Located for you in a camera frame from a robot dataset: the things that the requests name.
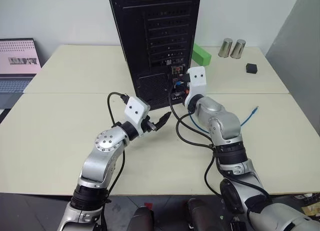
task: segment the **laptop screen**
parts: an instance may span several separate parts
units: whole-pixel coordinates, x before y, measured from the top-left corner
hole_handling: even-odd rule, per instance
[[[32,38],[0,39],[0,77],[33,77],[40,70]]]

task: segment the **laptop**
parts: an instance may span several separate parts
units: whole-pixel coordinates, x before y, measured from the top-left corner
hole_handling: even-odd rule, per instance
[[[0,110],[11,109],[40,70],[33,38],[0,39]]]

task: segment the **white table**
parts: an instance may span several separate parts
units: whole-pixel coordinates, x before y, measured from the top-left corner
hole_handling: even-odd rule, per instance
[[[274,69],[257,47],[246,47],[240,59],[218,56],[219,48],[206,47],[212,54],[206,67],[208,94],[287,94]],[[257,74],[246,73],[246,64],[258,66]],[[134,87],[120,46],[60,46],[25,93],[133,95]]]
[[[243,121],[247,155],[271,194],[320,190],[320,138],[289,94],[210,95]],[[112,100],[115,119],[124,104]],[[150,112],[157,121],[168,108]],[[176,105],[182,115],[185,109]],[[211,194],[203,176],[211,151],[179,140],[172,116],[157,133],[136,139],[126,148],[126,163],[114,195]],[[0,192],[71,195],[96,134],[111,125],[106,94],[24,94],[0,125]],[[181,128],[187,139],[202,138]],[[116,166],[121,165],[120,157]],[[208,174],[216,189],[222,177]]]

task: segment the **blue cable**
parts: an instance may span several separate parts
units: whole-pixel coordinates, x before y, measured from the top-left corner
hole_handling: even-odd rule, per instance
[[[241,124],[241,127],[242,127],[243,125],[245,125],[245,123],[248,122],[249,119],[251,119],[252,115],[254,115],[255,112],[257,112],[258,108],[259,108],[259,106],[257,106],[257,107],[254,108],[254,110],[251,112],[251,114],[249,115],[249,117]],[[204,129],[201,128],[198,124],[196,124],[196,122],[195,122],[194,119],[192,118],[190,112],[189,112],[189,114],[190,114],[189,117],[190,117],[192,123],[193,123],[199,130],[201,130],[202,132],[204,132],[204,133],[206,133],[206,134],[209,134],[208,131],[204,130]]]
[[[252,115],[255,114],[255,112],[257,112],[258,108],[259,108],[259,106],[255,107],[254,110],[252,110],[252,112],[251,112],[251,114],[249,115],[249,117],[241,124],[241,127],[242,127],[243,125],[245,125],[246,122],[248,122],[248,120],[252,117]]]

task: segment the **computer tower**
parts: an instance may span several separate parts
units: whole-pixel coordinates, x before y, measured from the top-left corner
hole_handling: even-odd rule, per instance
[[[190,67],[200,0],[109,1],[136,95],[152,110],[168,106]],[[173,104],[184,89],[173,90]]]

